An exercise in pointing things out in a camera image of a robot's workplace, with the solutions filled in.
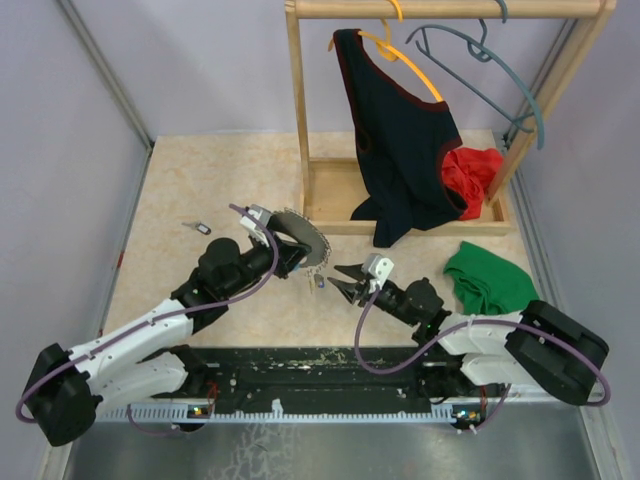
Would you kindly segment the metal disc with keyrings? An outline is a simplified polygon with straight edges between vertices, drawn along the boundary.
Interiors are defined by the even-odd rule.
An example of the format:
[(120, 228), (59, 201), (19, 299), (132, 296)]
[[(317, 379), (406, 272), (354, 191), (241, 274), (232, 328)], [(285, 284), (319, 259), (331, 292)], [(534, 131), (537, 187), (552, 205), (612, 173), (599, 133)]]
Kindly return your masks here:
[[(275, 213), (298, 213), (299, 212), (285, 208)], [(302, 261), (300, 267), (304, 270), (315, 269), (322, 271), (328, 264), (332, 249), (329, 241), (324, 234), (304, 215), (300, 214), (306, 219), (305, 232), (302, 234), (302, 242), (310, 248), (310, 251), (305, 254), (305, 260)]]

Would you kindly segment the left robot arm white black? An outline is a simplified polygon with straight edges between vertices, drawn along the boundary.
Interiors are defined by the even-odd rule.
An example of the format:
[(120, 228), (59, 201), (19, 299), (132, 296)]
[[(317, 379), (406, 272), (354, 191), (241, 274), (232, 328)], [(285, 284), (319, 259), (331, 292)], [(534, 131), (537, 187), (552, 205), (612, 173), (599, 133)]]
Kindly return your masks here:
[(215, 383), (185, 339), (213, 324), (232, 303), (247, 299), (271, 278), (322, 264), (326, 238), (294, 211), (251, 206), (240, 223), (251, 247), (222, 237), (209, 243), (189, 278), (148, 313), (92, 341), (43, 349), (15, 407), (17, 419), (36, 424), (49, 444), (83, 435), (102, 414), (157, 395), (194, 397)]

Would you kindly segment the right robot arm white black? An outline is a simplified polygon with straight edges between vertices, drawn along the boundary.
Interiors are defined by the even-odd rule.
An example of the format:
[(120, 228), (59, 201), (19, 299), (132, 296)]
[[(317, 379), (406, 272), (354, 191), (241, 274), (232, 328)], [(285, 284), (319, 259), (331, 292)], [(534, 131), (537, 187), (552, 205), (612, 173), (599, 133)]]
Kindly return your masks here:
[[(343, 276), (329, 280), (362, 310), (353, 350), (366, 371), (393, 375), (434, 352), (439, 361), (453, 360), (446, 380), (461, 396), (489, 384), (532, 385), (569, 405), (609, 403), (611, 386), (602, 372), (608, 344), (554, 306), (532, 300), (524, 309), (506, 314), (451, 312), (426, 278), (398, 287), (389, 278), (393, 267), (390, 259), (373, 255), (363, 264), (336, 266)], [(376, 367), (365, 359), (361, 335), (372, 309), (414, 327), (418, 349), (408, 359), (389, 367)]]

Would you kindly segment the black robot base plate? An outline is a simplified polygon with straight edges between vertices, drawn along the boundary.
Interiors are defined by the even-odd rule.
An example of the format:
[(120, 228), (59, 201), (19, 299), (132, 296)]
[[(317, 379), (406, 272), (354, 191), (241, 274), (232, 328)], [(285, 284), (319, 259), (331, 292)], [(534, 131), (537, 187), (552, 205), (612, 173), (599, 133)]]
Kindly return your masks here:
[(287, 414), (428, 413), (447, 400), (504, 391), (473, 385), (461, 359), (440, 348), (390, 375), (366, 371), (348, 347), (194, 347), (187, 358), (187, 383), (172, 398), (211, 402), (219, 414), (267, 413), (273, 401)]

